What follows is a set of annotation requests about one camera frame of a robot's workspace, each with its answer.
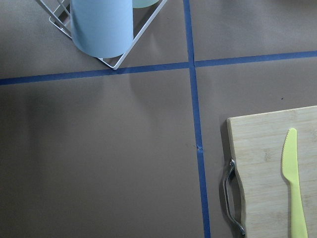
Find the wooden cutting board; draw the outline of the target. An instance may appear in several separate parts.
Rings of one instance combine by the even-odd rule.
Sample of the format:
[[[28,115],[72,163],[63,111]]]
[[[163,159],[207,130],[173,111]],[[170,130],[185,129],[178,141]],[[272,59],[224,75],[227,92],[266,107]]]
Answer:
[[[308,236],[316,237],[316,107],[231,117],[227,128],[246,237],[291,236],[290,186],[281,170],[282,148],[290,128],[297,130],[299,181]]]

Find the light blue cup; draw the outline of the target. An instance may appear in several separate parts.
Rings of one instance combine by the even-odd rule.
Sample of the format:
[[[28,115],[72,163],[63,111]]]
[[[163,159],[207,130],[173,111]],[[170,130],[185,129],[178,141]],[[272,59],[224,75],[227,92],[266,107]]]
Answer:
[[[72,0],[70,21],[73,43],[90,56],[114,58],[132,45],[131,0]]]

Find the mint green cup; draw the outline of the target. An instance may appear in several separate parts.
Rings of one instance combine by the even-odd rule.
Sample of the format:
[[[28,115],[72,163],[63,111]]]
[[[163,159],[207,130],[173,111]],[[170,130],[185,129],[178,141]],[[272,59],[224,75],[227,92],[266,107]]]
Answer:
[[[156,4],[159,0],[132,0],[133,8],[146,8]]]

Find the yellow plastic knife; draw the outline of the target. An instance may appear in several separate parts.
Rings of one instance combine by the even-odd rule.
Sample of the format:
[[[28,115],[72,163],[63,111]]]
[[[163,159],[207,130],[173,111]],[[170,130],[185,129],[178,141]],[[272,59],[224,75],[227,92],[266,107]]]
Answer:
[[[307,238],[308,231],[299,180],[297,130],[295,128],[290,128],[286,134],[282,150],[281,165],[282,174],[290,186],[291,237]]]

